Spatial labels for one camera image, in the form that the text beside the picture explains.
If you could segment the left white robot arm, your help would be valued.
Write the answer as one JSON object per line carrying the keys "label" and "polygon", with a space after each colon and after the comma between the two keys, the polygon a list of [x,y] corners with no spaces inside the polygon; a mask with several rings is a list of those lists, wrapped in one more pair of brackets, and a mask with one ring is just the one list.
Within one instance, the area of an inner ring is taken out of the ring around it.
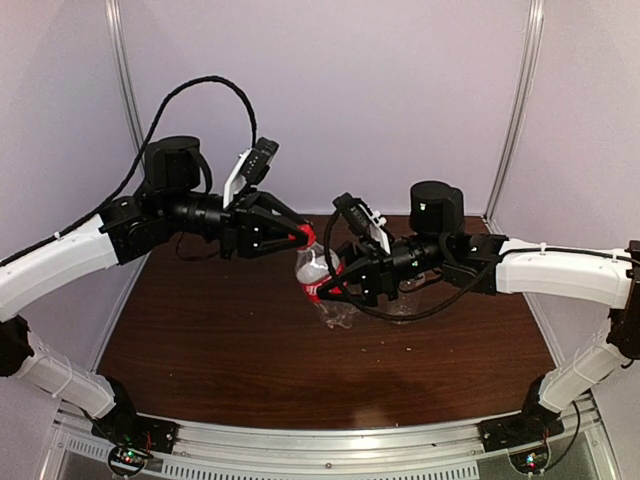
{"label": "left white robot arm", "polygon": [[176,234],[217,242],[221,257],[252,259],[303,247],[311,228],[273,195],[258,190],[278,151],[266,138],[242,153],[222,194],[199,139],[173,136],[144,150],[144,180],[131,196],[109,200],[67,233],[1,264],[1,374],[25,379],[83,410],[123,444],[144,424],[125,388],[52,350],[21,311],[41,297],[97,271],[126,265]]}

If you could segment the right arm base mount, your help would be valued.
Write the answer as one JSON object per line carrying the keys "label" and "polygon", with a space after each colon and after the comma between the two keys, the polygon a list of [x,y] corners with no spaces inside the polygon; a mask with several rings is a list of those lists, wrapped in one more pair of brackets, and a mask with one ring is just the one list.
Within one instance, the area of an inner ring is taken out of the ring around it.
{"label": "right arm base mount", "polygon": [[485,452],[510,450],[511,465],[524,475],[542,474],[551,464],[548,440],[564,432],[558,412],[540,403],[540,386],[543,376],[530,385],[519,413],[478,424],[478,431]]}

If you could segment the red bottle cap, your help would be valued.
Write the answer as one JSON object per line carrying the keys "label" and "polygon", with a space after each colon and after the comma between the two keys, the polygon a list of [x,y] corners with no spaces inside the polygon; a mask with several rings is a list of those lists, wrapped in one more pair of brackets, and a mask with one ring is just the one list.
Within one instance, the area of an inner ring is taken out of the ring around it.
{"label": "red bottle cap", "polygon": [[299,250],[312,247],[317,241],[317,235],[310,224],[301,224],[298,230],[305,235],[305,242],[298,247]]}

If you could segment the clear cola bottle red label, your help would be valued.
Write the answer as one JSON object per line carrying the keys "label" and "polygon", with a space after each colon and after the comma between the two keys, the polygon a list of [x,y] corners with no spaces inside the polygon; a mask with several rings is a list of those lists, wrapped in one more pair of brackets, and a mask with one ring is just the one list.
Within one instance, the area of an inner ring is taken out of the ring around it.
{"label": "clear cola bottle red label", "polygon": [[298,226],[298,229],[307,235],[304,246],[297,249],[295,276],[306,299],[314,306],[319,319],[330,329],[341,327],[350,329],[356,315],[356,308],[349,303],[333,300],[322,300],[319,289],[330,280],[329,265],[332,265],[337,273],[342,271],[337,254],[329,250],[330,255],[324,252],[324,246],[318,242],[313,228],[309,224]]}

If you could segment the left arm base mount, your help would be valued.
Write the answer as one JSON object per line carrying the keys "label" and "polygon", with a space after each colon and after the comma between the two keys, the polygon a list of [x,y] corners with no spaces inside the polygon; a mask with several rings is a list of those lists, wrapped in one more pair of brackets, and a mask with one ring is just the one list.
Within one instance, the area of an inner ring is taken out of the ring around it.
{"label": "left arm base mount", "polygon": [[103,417],[85,417],[94,436],[108,440],[113,447],[107,455],[107,466],[120,478],[140,474],[154,459],[153,453],[171,454],[179,425],[171,420],[141,415],[124,385],[106,377],[114,392],[115,406]]}

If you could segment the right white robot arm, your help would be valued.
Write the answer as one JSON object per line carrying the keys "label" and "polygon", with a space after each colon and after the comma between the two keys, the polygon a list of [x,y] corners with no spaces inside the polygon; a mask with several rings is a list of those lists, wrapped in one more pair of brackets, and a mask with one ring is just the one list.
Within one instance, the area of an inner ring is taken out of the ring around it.
{"label": "right white robot arm", "polygon": [[342,270],[331,268],[317,295],[348,302],[375,314],[381,295],[398,297],[399,286],[436,271],[457,293],[422,313],[439,313],[468,292],[487,295],[531,293],[587,300],[609,308],[601,331],[562,366],[530,387],[522,412],[513,419],[519,440],[535,440],[569,404],[618,367],[639,359],[639,244],[625,249],[592,250],[548,246],[504,235],[465,230],[460,189],[422,181],[410,189],[412,235],[391,238],[382,216],[345,193],[334,201],[332,222],[344,219],[358,243],[343,251]]}

